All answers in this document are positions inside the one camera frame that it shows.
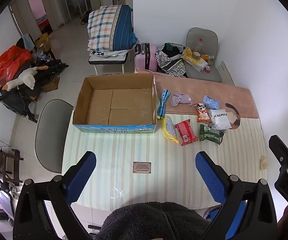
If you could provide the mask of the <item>white NMAX pouch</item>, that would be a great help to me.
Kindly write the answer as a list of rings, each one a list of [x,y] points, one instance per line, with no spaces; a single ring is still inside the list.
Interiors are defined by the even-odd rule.
[[[208,109],[210,122],[206,125],[214,130],[223,131],[231,129],[231,123],[225,109]]]

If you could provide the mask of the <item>green snack packet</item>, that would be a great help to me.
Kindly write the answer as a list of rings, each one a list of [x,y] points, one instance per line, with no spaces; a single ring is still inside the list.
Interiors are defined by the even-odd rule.
[[[200,124],[199,128],[199,140],[200,141],[210,141],[220,145],[223,141],[224,132],[215,130],[210,126],[206,126],[204,124]]]

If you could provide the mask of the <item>red snack packet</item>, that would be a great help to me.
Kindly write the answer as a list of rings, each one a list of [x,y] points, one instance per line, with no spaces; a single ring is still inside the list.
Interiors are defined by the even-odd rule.
[[[193,129],[190,125],[190,119],[181,121],[175,124],[174,127],[179,132],[181,146],[185,146],[198,141],[198,138],[194,134]]]

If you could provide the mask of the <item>yellow silver mesh sponge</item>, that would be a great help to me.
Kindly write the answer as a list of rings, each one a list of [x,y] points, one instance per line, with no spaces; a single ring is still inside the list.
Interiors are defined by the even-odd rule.
[[[162,133],[164,137],[171,142],[179,143],[179,140],[177,139],[177,134],[173,125],[173,122],[169,116],[165,116],[162,120]]]

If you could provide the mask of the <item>purple cloth sock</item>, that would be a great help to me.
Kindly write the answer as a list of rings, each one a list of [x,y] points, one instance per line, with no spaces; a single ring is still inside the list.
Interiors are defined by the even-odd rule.
[[[185,93],[174,93],[171,98],[171,105],[177,107],[179,104],[184,104],[188,106],[193,105],[193,101],[188,94]]]

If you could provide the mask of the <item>light blue tissue pack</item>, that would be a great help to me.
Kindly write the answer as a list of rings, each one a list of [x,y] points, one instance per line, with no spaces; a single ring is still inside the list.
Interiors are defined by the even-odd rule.
[[[219,100],[212,99],[207,95],[203,97],[203,103],[207,105],[208,109],[219,109]]]

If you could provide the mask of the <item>grey round chair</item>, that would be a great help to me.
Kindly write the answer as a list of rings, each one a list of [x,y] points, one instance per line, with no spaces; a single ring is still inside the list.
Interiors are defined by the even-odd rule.
[[[62,172],[64,147],[73,105],[62,99],[50,100],[37,122],[34,153],[46,170]]]

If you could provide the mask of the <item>brown label tag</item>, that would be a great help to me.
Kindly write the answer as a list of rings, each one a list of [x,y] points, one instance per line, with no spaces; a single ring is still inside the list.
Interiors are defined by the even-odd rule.
[[[136,174],[151,174],[152,172],[152,163],[143,162],[143,161],[134,161],[133,162],[133,173]]]

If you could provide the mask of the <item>tape roll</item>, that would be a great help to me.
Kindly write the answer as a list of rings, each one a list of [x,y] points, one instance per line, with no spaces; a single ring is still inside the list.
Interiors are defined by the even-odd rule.
[[[197,51],[194,51],[192,53],[192,58],[199,61],[201,59],[201,55]]]

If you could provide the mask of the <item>blue striped packet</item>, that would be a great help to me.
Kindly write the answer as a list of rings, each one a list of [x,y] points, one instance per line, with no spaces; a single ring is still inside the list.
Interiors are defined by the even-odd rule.
[[[166,102],[170,96],[170,92],[167,89],[163,89],[162,90],[162,96],[160,98],[160,104],[159,104],[159,108],[157,111],[157,118],[158,119],[163,119],[165,117],[165,113],[166,113]]]

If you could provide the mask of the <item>small cardboard box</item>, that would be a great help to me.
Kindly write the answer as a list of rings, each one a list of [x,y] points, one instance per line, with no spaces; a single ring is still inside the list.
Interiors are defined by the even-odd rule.
[[[55,76],[49,81],[49,83],[47,83],[46,85],[44,85],[44,86],[42,87],[42,90],[43,90],[45,93],[48,93],[48,92],[57,90],[57,89],[58,89],[58,85],[59,85],[59,81],[60,81],[60,76],[55,75]]]

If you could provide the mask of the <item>yellow plastic bag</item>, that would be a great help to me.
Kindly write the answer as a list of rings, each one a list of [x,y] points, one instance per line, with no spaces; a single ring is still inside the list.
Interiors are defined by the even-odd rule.
[[[186,47],[183,52],[183,60],[190,64],[197,64],[196,59],[193,58],[192,50],[188,47]]]

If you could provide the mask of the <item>open cardboard box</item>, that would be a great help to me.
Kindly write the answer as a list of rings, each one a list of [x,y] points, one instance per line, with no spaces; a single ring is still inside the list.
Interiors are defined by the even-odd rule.
[[[152,74],[85,77],[72,124],[87,133],[154,133],[158,96]]]

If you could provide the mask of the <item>white folding stool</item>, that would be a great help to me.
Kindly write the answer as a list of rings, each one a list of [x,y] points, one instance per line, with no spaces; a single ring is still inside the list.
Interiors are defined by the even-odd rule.
[[[119,53],[117,56],[101,57],[95,54],[89,56],[88,62],[93,65],[96,75],[98,75],[97,65],[114,65],[119,64],[122,67],[122,74],[125,73],[125,64],[128,60],[129,51]]]

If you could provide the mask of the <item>black stroller frame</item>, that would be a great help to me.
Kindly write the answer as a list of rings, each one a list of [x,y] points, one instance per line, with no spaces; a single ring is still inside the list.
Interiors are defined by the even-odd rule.
[[[30,110],[30,104],[36,103],[40,94],[44,92],[42,87],[49,83],[55,75],[60,76],[60,74],[68,68],[69,65],[63,63],[61,60],[51,60],[44,65],[40,64],[38,66],[31,64],[30,62],[25,62],[13,77],[13,80],[27,68],[40,66],[48,66],[49,68],[47,70],[39,70],[34,76],[35,84],[33,90],[28,88],[26,85],[15,87],[9,92],[2,90],[2,87],[0,87],[0,103],[15,114],[27,117],[30,121],[35,123],[37,122],[37,119],[35,114]]]

